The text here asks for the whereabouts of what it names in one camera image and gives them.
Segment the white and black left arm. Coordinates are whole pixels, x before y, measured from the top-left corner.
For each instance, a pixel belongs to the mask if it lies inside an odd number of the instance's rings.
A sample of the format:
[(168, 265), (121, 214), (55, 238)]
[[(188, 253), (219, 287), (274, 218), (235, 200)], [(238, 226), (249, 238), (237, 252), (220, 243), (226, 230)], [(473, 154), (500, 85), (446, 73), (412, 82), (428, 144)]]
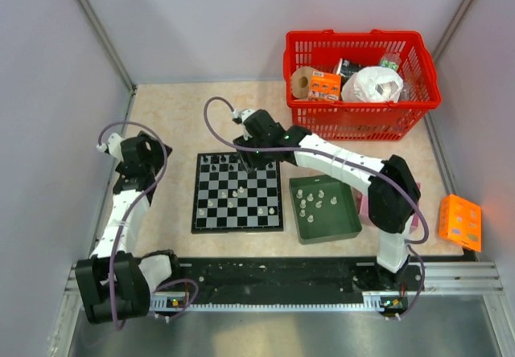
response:
[(171, 250), (133, 254), (156, 178), (172, 149), (144, 131), (128, 138), (113, 133), (97, 148), (117, 159), (118, 179), (105, 229), (89, 257), (77, 261), (75, 276), (88, 321), (119, 324), (147, 315), (159, 285), (171, 290), (182, 282), (183, 272)]

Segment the black and grey chessboard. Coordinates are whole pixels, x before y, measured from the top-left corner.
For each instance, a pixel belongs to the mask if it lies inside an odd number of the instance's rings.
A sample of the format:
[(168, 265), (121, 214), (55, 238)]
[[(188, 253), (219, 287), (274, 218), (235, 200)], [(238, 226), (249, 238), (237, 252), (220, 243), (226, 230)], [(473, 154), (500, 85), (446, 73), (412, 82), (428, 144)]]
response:
[(281, 232), (283, 228), (278, 162), (248, 172), (236, 152), (197, 155), (193, 234)]

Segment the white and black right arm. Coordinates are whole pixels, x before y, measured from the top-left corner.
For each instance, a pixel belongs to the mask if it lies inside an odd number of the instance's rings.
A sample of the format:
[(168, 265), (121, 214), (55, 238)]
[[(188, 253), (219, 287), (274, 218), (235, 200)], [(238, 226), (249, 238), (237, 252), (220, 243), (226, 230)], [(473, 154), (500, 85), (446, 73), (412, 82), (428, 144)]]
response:
[(299, 125), (284, 129), (264, 109), (233, 111), (243, 134), (233, 140), (248, 170), (268, 162), (289, 162), (317, 170), (359, 191), (368, 200), (369, 218), (379, 231), (375, 277), (385, 289), (405, 279), (407, 241), (419, 213), (420, 190), (405, 159), (370, 158), (336, 146)]

